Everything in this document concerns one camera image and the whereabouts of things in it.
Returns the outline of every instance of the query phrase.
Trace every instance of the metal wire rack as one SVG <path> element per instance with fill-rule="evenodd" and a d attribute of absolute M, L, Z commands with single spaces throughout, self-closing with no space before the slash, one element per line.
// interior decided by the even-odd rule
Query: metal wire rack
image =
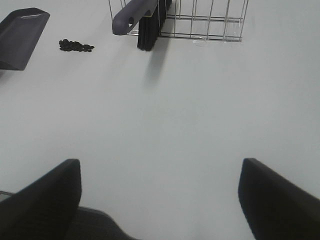
<path fill-rule="evenodd" d="M 110 15 L 131 0 L 108 0 Z M 249 0 L 173 0 L 160 37 L 242 42 Z M 127 35 L 138 36 L 138 25 Z"/>

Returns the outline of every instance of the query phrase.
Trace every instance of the white table surface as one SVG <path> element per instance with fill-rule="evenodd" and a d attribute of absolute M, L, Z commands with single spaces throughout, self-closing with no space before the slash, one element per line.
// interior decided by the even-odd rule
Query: white table surface
<path fill-rule="evenodd" d="M 320 1 L 251 0 L 243 43 L 114 36 L 107 0 L 2 0 L 51 14 L 24 71 L 0 70 L 0 189 L 68 158 L 81 205 L 143 240 L 253 240 L 237 187 L 257 158 L 320 197 Z M 62 52 L 60 39 L 94 45 Z"/>

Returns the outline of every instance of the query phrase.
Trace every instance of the brush handle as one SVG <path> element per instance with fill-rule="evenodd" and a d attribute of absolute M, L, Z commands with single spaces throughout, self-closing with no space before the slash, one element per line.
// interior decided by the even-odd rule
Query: brush handle
<path fill-rule="evenodd" d="M 158 0 L 131 0 L 118 12 L 112 21 L 114 35 L 126 35 L 143 16 L 151 17 L 158 5 Z"/>

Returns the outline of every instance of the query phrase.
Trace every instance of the gray plastic object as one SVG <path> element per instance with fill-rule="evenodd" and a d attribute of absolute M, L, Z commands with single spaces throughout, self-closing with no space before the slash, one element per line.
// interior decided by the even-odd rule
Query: gray plastic object
<path fill-rule="evenodd" d="M 0 69 L 24 70 L 50 14 L 38 8 L 19 9 L 0 22 Z"/>
<path fill-rule="evenodd" d="M 126 35 L 145 17 L 151 17 L 158 5 L 158 0 L 131 0 L 115 15 L 112 22 L 114 35 Z"/>

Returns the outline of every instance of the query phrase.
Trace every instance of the small black beads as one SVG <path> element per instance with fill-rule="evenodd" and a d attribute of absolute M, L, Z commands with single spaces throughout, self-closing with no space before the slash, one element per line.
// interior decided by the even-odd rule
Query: small black beads
<path fill-rule="evenodd" d="M 63 39 L 59 41 L 60 50 L 64 52 L 78 51 L 78 52 L 92 52 L 94 46 L 88 44 L 82 45 L 78 41 L 69 41 L 68 39 Z"/>

